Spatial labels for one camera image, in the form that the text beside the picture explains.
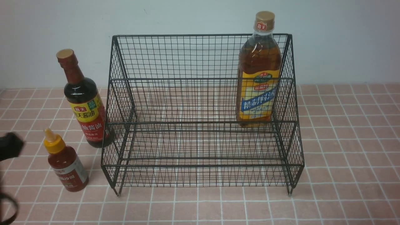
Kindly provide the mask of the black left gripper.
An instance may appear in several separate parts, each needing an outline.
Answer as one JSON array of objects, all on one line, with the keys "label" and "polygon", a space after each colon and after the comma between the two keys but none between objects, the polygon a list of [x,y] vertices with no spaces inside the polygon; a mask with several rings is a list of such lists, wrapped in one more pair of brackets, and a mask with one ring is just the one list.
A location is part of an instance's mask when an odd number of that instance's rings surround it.
[{"label": "black left gripper", "polygon": [[0,161],[19,157],[25,142],[15,132],[8,132],[0,137]]}]

